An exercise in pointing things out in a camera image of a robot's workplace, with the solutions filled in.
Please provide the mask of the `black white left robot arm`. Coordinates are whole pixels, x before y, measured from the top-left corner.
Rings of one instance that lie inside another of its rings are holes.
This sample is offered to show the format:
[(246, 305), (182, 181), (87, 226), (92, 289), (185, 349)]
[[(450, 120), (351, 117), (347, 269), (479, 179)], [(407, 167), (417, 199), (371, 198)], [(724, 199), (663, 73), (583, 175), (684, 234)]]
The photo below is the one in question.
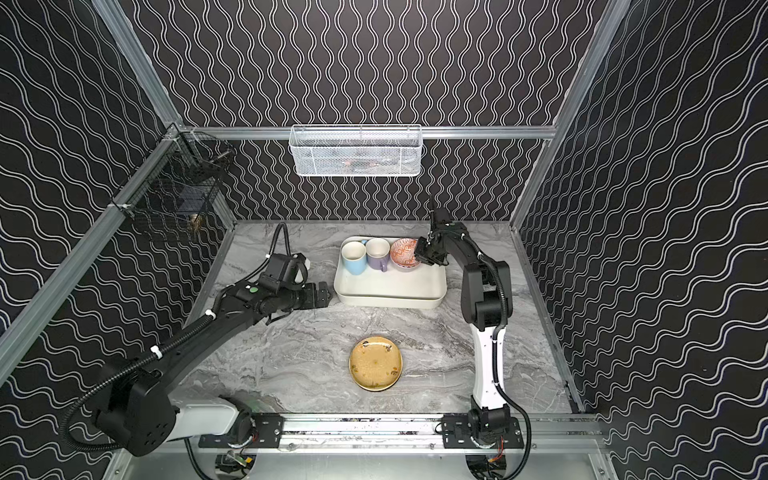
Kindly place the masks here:
[(245, 330), (295, 311), (326, 308), (331, 298), (327, 282), (310, 281), (303, 254), (271, 255), (256, 279), (222, 289), (211, 309), (164, 343), (132, 360), (108, 362), (100, 375), (104, 388), (87, 403), (92, 424), (134, 456), (172, 440), (229, 433), (245, 419), (245, 407), (180, 394), (181, 381)]

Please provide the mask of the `red patterned bowl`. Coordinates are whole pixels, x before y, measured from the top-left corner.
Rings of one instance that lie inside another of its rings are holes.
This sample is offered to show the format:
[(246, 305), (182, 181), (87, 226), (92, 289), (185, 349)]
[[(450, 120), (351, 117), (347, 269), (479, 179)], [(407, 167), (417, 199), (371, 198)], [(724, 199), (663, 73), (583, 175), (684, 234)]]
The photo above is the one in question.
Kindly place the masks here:
[(400, 238), (391, 244), (390, 261), (397, 269), (410, 271), (420, 265), (415, 255), (417, 244), (418, 240), (415, 238)]

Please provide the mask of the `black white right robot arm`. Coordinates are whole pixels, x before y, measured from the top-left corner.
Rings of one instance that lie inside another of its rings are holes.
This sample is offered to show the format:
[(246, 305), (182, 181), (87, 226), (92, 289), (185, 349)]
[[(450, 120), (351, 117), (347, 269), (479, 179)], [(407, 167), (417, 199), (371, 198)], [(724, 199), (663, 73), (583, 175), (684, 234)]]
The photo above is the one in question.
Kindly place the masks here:
[(417, 240), (416, 259), (430, 266), (454, 260), (462, 271), (460, 307), (474, 349), (472, 408), (509, 409), (503, 386), (503, 340), (513, 313), (509, 266), (486, 254), (447, 210), (432, 209), (429, 224), (429, 233)]

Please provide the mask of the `purple ceramic mug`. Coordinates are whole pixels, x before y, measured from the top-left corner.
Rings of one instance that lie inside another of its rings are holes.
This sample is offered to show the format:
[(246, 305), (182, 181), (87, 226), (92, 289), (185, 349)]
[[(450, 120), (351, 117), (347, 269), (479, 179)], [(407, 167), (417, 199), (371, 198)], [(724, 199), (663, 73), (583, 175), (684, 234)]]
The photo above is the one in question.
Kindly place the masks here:
[(386, 272), (390, 261), (390, 243), (384, 238), (371, 238), (365, 242), (368, 266)]

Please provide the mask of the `light blue ceramic mug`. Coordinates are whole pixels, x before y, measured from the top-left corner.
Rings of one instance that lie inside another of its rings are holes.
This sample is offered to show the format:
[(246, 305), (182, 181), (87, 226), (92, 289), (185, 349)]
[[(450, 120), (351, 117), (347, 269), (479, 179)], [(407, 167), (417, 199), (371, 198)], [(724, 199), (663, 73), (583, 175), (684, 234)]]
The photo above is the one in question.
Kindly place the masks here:
[(350, 241), (341, 248), (344, 268), (351, 275), (361, 275), (367, 268), (367, 249), (361, 241)]

